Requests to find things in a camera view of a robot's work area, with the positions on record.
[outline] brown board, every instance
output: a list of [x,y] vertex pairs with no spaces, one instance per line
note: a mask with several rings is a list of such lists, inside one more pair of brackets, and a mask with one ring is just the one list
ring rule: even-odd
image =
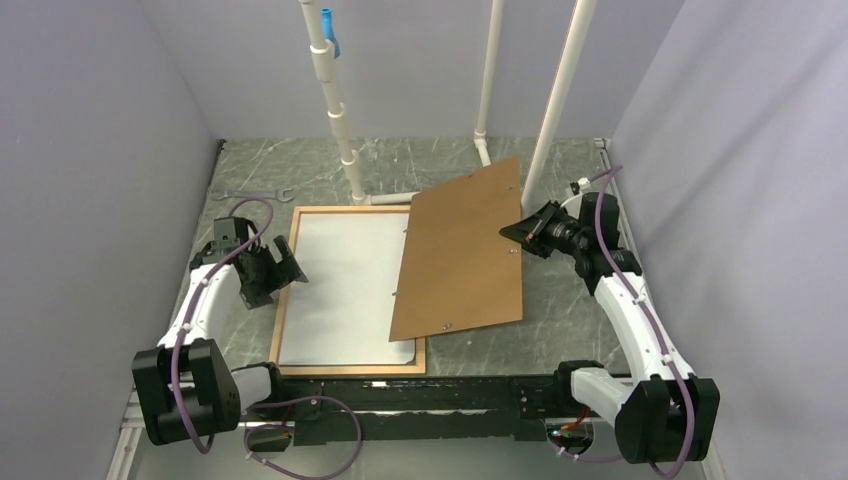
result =
[[519,220],[518,157],[412,197],[389,340],[520,320]]

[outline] white board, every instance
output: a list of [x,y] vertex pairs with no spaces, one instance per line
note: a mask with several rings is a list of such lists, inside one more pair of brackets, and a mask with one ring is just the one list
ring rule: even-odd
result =
[[415,341],[389,342],[409,214],[303,213],[279,365],[403,365]]

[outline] white pipe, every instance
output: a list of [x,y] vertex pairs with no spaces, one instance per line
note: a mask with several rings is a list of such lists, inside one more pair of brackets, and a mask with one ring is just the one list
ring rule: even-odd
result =
[[491,165],[492,160],[489,158],[489,146],[486,143],[485,135],[482,138],[477,138],[477,132],[474,132],[474,146],[477,147],[477,153],[480,154],[480,163],[484,167]]
[[592,14],[595,13],[597,0],[577,0],[574,12],[571,16],[571,25],[565,37],[565,45],[562,47],[562,57],[559,60],[554,85],[551,88],[551,97],[545,110],[545,118],[542,120],[542,129],[539,131],[539,139],[536,141],[536,150],[533,152],[533,161],[530,163],[530,173],[524,182],[524,193],[521,195],[521,209],[524,213],[530,212],[533,192],[542,178],[542,170],[548,159],[551,149],[551,141],[559,126],[562,116],[562,107],[577,69],[577,61],[580,59],[580,51],[586,41],[586,33],[592,22]]
[[359,174],[359,155],[350,145],[350,133],[347,125],[344,104],[339,96],[339,86],[333,69],[335,46],[324,37],[324,27],[321,20],[321,9],[314,0],[300,0],[303,18],[306,20],[306,30],[309,32],[309,50],[312,52],[312,63],[315,65],[315,75],[321,81],[324,99],[327,101],[327,116],[330,117],[330,128],[336,143],[339,145],[342,166],[345,176],[350,182],[351,198],[355,205],[362,205],[367,198],[362,190]]
[[492,100],[492,82],[495,78],[495,63],[498,59],[498,42],[501,38],[504,0],[492,0],[492,14],[489,17],[489,39],[486,43],[486,63],[483,66],[483,88],[480,91],[480,112],[477,114],[477,128],[474,129],[474,146],[480,154],[483,166],[491,165],[489,149],[486,144],[486,120],[489,117],[489,103]]
[[412,202],[412,196],[418,192],[388,193],[386,195],[370,195],[371,205],[396,205]]

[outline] marble table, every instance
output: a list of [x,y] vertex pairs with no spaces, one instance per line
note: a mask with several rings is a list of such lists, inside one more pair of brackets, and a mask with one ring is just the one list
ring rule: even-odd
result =
[[[363,186],[372,194],[426,189],[479,168],[470,138],[359,139]],[[520,155],[522,177],[535,138],[493,138],[493,159]],[[567,197],[568,184],[601,170],[590,138],[555,141],[537,190],[538,205]],[[274,203],[266,233],[288,237],[292,212],[299,205],[347,205],[347,180],[331,138],[232,140],[224,144],[212,185],[232,189],[273,190],[293,187],[295,200]],[[207,198],[192,252],[212,239],[212,222],[236,200]],[[261,205],[239,213],[262,222]],[[427,375],[525,375],[552,373],[560,361],[598,360],[612,373],[628,373],[627,361],[612,325],[586,292],[570,258],[555,254],[542,260],[522,254],[524,319],[505,325],[461,331],[427,340]],[[231,368],[268,359],[276,305],[252,311],[236,301],[220,347]]]

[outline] wooden frame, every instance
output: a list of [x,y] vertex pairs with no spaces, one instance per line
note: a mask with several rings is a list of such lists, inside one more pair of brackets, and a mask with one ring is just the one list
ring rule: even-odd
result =
[[[288,241],[295,254],[297,253],[297,233],[300,228],[300,218],[303,214],[321,213],[409,213],[409,206],[328,206],[328,207],[295,207],[292,216],[292,228]],[[280,347],[283,343],[283,328],[286,322],[286,307],[289,299],[289,287],[280,291],[280,301],[277,306],[277,319],[274,322],[274,333],[271,337],[271,352],[269,361],[277,363],[280,359]],[[416,375],[427,370],[426,340],[415,339],[415,360],[406,365],[278,365],[284,375]]]

